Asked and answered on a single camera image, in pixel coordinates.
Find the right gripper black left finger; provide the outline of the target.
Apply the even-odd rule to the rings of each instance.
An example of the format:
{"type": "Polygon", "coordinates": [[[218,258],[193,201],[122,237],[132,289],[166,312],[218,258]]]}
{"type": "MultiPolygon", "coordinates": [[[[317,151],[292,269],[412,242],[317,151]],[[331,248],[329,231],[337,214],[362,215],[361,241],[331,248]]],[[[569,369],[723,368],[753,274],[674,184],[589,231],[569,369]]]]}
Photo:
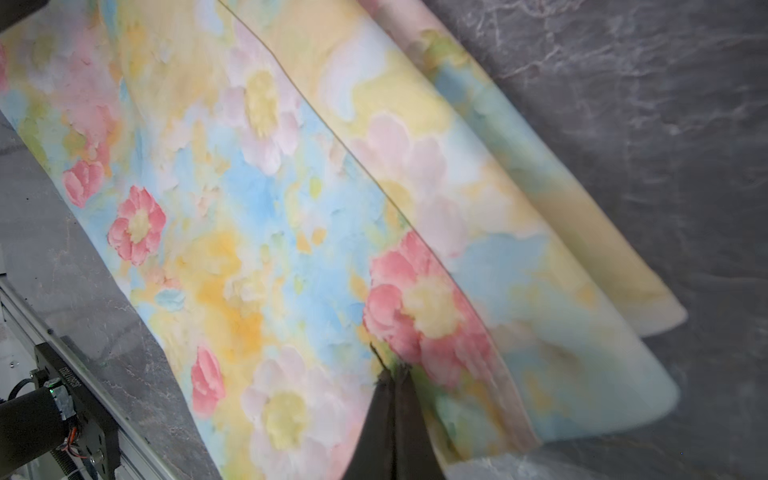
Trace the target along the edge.
{"type": "Polygon", "coordinates": [[[343,480],[390,480],[395,471],[395,383],[375,347],[370,348],[382,367],[360,437],[343,480]]]}

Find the pastel floral skirt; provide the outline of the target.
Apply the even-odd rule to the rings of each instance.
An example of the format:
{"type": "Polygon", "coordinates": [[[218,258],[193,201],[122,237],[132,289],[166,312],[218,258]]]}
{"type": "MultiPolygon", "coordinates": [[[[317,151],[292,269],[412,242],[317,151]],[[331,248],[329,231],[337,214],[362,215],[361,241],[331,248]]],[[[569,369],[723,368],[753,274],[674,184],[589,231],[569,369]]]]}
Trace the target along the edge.
{"type": "Polygon", "coordinates": [[[53,1],[1,109],[226,479],[337,479],[380,366],[438,457],[631,429],[682,305],[419,1],[53,1]]]}

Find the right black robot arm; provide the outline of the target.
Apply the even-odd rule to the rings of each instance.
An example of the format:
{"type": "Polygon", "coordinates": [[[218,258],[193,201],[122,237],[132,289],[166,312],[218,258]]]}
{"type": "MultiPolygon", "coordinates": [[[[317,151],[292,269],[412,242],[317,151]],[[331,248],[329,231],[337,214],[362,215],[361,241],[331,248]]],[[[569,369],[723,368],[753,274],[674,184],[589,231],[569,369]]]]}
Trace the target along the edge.
{"type": "MultiPolygon", "coordinates": [[[[67,479],[116,479],[126,466],[119,426],[48,343],[37,369],[1,403],[1,476],[51,454],[67,479]]],[[[346,479],[442,479],[408,365],[384,367],[346,479]]]]}

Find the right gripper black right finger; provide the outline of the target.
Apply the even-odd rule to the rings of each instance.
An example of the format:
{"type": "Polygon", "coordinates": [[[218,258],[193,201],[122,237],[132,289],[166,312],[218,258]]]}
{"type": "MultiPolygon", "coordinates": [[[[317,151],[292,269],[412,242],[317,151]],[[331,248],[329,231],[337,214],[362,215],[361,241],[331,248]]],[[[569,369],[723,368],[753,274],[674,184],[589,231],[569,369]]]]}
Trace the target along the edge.
{"type": "Polygon", "coordinates": [[[402,480],[445,480],[406,364],[395,374],[394,473],[402,480]]]}

